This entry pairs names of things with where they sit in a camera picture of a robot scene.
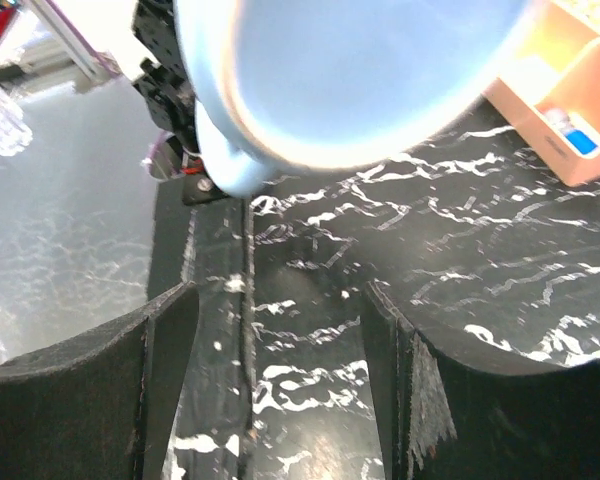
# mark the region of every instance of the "metal bar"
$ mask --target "metal bar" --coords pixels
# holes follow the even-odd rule
[[[80,35],[60,9],[49,0],[24,0],[24,4],[40,19],[64,46],[73,62],[94,83],[102,83],[114,75],[98,53]]]

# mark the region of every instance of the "light blue cup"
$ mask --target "light blue cup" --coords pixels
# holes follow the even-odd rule
[[[175,0],[205,166],[226,193],[355,169],[469,107],[542,0]]]

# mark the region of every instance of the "black marble table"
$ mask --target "black marble table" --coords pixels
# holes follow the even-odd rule
[[[190,229],[213,327],[185,385],[175,478],[384,478],[370,281],[459,339],[556,366],[600,358],[600,180],[562,185],[487,103],[410,154],[281,177],[250,205],[198,208]]]

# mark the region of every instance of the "marble pattern surface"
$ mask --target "marble pattern surface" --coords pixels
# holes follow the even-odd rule
[[[158,130],[137,92],[68,88],[23,108],[33,142],[0,157],[0,363],[143,305],[152,256],[140,160]]]
[[[254,216],[255,478],[383,477],[359,299],[377,280],[497,348],[600,357],[600,179],[568,188],[487,103],[382,165],[285,176]]]
[[[244,205],[226,199],[195,209],[182,279],[196,282],[200,320],[164,478],[244,478],[251,427],[250,352],[245,349]]]

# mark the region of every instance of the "clear plastic cup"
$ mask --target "clear plastic cup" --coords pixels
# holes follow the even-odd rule
[[[33,138],[23,121],[20,106],[0,87],[0,155],[12,157],[22,152]]]

